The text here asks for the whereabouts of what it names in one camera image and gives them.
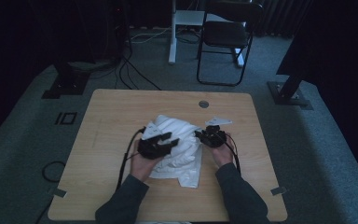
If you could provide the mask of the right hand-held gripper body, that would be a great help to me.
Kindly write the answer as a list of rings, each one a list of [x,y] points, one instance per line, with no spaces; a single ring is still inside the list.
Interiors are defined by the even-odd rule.
[[[227,141],[227,135],[220,129],[221,125],[231,124],[231,119],[221,119],[214,117],[205,122],[206,128],[202,130],[204,138],[207,139],[206,146],[216,148],[221,147]]]

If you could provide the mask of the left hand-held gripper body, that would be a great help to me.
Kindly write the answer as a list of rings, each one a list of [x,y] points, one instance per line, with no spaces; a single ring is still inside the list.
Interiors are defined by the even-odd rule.
[[[143,135],[139,140],[137,151],[145,158],[153,160],[165,157],[170,153],[162,151],[162,144],[158,142],[158,137],[164,132],[152,121],[150,121],[143,130]]]

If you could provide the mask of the white cloth garment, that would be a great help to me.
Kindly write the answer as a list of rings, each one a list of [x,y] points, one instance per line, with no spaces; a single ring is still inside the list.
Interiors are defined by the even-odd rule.
[[[176,178],[183,188],[196,189],[200,182],[202,146],[196,131],[201,127],[182,119],[158,115],[146,125],[142,140],[149,140],[158,135],[171,133],[167,140],[159,141],[167,145],[178,139],[176,146],[152,170],[150,177],[156,179]]]

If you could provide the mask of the person's right hand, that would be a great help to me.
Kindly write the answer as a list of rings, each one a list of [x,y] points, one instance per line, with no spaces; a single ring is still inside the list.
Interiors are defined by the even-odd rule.
[[[228,163],[233,162],[232,141],[228,137],[225,144],[221,147],[211,148],[210,151],[213,156],[213,160],[218,167],[222,167]]]

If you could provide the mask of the person's left hand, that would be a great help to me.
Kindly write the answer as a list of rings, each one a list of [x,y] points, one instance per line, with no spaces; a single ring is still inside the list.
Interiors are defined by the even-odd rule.
[[[141,182],[145,182],[160,161],[161,158],[150,160],[139,153],[134,153],[131,156],[130,174]]]

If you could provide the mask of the slanted black stand with base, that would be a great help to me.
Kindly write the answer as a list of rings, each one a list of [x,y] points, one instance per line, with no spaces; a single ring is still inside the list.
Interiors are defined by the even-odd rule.
[[[286,75],[285,81],[269,81],[267,83],[270,94],[276,105],[299,106],[302,110],[312,110],[310,100],[306,99],[300,90],[303,77]]]

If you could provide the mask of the black folding chair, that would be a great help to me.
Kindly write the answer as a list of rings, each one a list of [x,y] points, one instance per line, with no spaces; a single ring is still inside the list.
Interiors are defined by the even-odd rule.
[[[206,3],[201,24],[200,42],[197,53],[197,81],[204,85],[235,87],[241,84],[245,75],[255,29],[263,16],[261,4],[249,0],[210,0]],[[223,51],[204,50],[203,46],[230,49],[233,59],[238,61],[246,50],[239,80],[234,83],[206,81],[201,78],[203,53],[223,54]]]

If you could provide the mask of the black stand with square base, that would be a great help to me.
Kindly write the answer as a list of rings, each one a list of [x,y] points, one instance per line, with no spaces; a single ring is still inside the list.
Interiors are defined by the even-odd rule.
[[[62,95],[82,95],[90,72],[78,71],[69,63],[53,64],[58,75],[49,90],[44,91],[43,99],[59,99]]]

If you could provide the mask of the dark curtain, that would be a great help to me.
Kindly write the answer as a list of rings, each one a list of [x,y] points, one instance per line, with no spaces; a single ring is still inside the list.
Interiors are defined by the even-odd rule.
[[[317,87],[358,162],[358,0],[313,0],[277,73]]]

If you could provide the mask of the white desk frame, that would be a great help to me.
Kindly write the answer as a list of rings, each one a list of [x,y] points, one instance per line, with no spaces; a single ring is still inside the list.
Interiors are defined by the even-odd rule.
[[[169,51],[169,64],[176,62],[177,34],[178,25],[201,27],[204,12],[196,9],[177,9],[176,0],[172,0],[172,24],[171,24],[171,44]]]

